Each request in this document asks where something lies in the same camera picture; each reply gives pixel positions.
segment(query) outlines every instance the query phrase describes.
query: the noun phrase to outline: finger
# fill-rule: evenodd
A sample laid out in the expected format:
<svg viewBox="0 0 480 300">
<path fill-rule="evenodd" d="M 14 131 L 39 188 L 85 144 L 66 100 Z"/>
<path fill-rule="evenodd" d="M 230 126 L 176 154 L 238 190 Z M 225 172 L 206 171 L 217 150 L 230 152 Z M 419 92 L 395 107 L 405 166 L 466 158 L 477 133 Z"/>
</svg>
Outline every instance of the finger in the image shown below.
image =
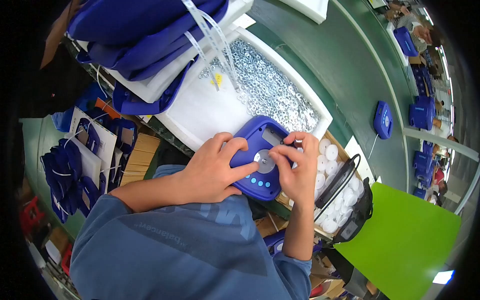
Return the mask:
<svg viewBox="0 0 480 300">
<path fill-rule="evenodd" d="M 225 200 L 225 198 L 227 198 L 231 195 L 241 195 L 241 191 L 239 189 L 237 189 L 236 187 L 229 185 L 220 194 L 219 202 L 222 202 L 223 200 Z"/>
<path fill-rule="evenodd" d="M 291 144 L 295 140 L 301 140 L 302 148 L 307 153 L 316 151 L 316 148 L 318 148 L 318 146 L 315 145 L 315 140 L 317 140 L 317 138 L 306 132 L 291 132 L 285 139 L 283 139 L 283 142 L 285 144 Z"/>
<path fill-rule="evenodd" d="M 231 182 L 239 181 L 240 179 L 258 171 L 259 164 L 253 161 L 249 164 L 238 166 L 232 169 L 230 180 Z"/>
<path fill-rule="evenodd" d="M 224 142 L 228 142 L 229 140 L 233 139 L 233 135 L 229 132 L 219 132 L 213 136 L 209 142 L 209 149 L 214 151 L 215 153 L 220 152 L 220 149 L 223 146 Z"/>
<path fill-rule="evenodd" d="M 288 156 L 291 161 L 294 161 L 296 163 L 300 163 L 305 159 L 303 153 L 299 152 L 296 148 L 290 146 L 277 145 L 269 151 L 270 156 L 272 152 Z"/>
<path fill-rule="evenodd" d="M 287 158 L 275 151 L 270 153 L 270 157 L 275 161 L 276 166 L 278 167 L 278 172 L 280 176 L 288 176 L 292 172 L 292 168 Z"/>
<path fill-rule="evenodd" d="M 235 137 L 227 142 L 227 144 L 220 150 L 220 156 L 230 161 L 235 153 L 239 150 L 247 151 L 248 143 L 242 137 Z"/>
</svg>

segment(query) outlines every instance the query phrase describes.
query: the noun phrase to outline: black bag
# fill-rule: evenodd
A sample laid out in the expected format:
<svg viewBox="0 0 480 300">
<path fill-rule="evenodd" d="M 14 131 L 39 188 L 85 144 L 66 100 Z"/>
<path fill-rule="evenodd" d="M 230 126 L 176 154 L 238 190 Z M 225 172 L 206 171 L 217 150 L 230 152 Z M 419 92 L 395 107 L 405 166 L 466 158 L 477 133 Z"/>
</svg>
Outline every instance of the black bag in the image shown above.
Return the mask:
<svg viewBox="0 0 480 300">
<path fill-rule="evenodd" d="M 352 215 L 333 238 L 334 244 L 352 240 L 360 232 L 363 224 L 372 217 L 373 194 L 370 190 L 369 181 L 368 177 L 363 180 L 364 195 L 360 201 L 352 206 Z"/>
</svg>

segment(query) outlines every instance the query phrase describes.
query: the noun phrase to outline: blue device with lights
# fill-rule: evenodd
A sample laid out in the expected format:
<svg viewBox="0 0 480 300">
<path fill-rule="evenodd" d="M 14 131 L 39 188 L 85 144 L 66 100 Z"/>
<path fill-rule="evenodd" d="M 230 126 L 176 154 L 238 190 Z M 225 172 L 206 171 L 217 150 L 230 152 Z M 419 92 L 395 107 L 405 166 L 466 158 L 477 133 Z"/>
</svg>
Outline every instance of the blue device with lights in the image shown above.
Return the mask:
<svg viewBox="0 0 480 300">
<path fill-rule="evenodd" d="M 386 102 L 378 101 L 377 112 L 373 119 L 373 127 L 382 140 L 386 140 L 392 136 L 392 112 Z"/>
<path fill-rule="evenodd" d="M 235 137 L 243 137 L 248 142 L 247 151 L 237 151 L 230 161 L 230 167 L 235 168 L 253 161 L 259 163 L 258 171 L 234 182 L 232 185 L 247 196 L 271 201 L 278 196 L 280 187 L 278 167 L 268 156 L 268 151 L 274 146 L 283 144 L 283 139 L 289 132 L 272 118 L 257 116 L 248 121 Z"/>
</svg>

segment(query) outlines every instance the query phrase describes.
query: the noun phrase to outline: hand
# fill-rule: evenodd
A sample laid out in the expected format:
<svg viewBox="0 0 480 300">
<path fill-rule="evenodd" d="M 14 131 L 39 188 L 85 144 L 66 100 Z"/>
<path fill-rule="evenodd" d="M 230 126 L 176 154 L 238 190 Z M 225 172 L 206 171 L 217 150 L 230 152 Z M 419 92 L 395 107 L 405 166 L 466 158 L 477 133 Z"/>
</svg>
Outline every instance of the hand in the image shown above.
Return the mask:
<svg viewBox="0 0 480 300">
<path fill-rule="evenodd" d="M 400 12 L 402 12 L 405 16 L 410 14 L 410 11 L 404 5 L 402 5 L 402 7 L 400 8 Z"/>
<path fill-rule="evenodd" d="M 185 202 L 217 203 L 231 195 L 241 195 L 232 183 L 258 170 L 258 163 L 231 168 L 230 160 L 238 150 L 247 151 L 244 138 L 234 138 L 231 133 L 217 133 L 206 141 L 193 155 L 183 171 L 176 174 L 185 189 Z"/>
<path fill-rule="evenodd" d="M 292 132 L 283 142 L 301 147 L 303 153 L 296 148 L 286 145 L 273 147 L 269 155 L 275 161 L 280 172 L 280 185 L 283 192 L 295 201 L 295 205 L 313 204 L 315 192 L 315 179 L 317 175 L 318 139 L 310 133 Z M 287 157 L 297 163 L 292 169 Z"/>
</svg>

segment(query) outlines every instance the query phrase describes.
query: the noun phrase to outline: fluorescent light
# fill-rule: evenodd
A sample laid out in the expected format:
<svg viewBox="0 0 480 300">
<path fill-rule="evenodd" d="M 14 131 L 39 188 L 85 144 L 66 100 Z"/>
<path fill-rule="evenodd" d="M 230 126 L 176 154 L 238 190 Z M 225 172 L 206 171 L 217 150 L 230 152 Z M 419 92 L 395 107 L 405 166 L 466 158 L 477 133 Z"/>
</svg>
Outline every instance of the fluorescent light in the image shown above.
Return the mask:
<svg viewBox="0 0 480 300">
<path fill-rule="evenodd" d="M 423 10 L 425 11 L 425 13 L 427 14 L 426 18 L 427 20 L 430 22 L 430 24 L 432 24 L 433 26 L 433 21 L 432 21 L 432 18 L 430 17 L 430 15 L 428 14 L 427 10 L 425 8 L 423 8 Z"/>
<path fill-rule="evenodd" d="M 454 272 L 454 270 L 438 272 L 437 276 L 433 279 L 433 283 L 447 284 L 452 279 Z"/>
<path fill-rule="evenodd" d="M 447 78 L 450 78 L 450 75 L 448 74 L 448 63 L 447 63 L 447 59 L 445 58 L 445 56 L 442 56 L 442 60 L 444 62 L 445 75 L 447 76 Z"/>
<path fill-rule="evenodd" d="M 453 88 L 452 88 L 452 78 L 449 78 L 450 80 L 450 96 L 452 97 L 452 104 L 453 104 Z"/>
</svg>

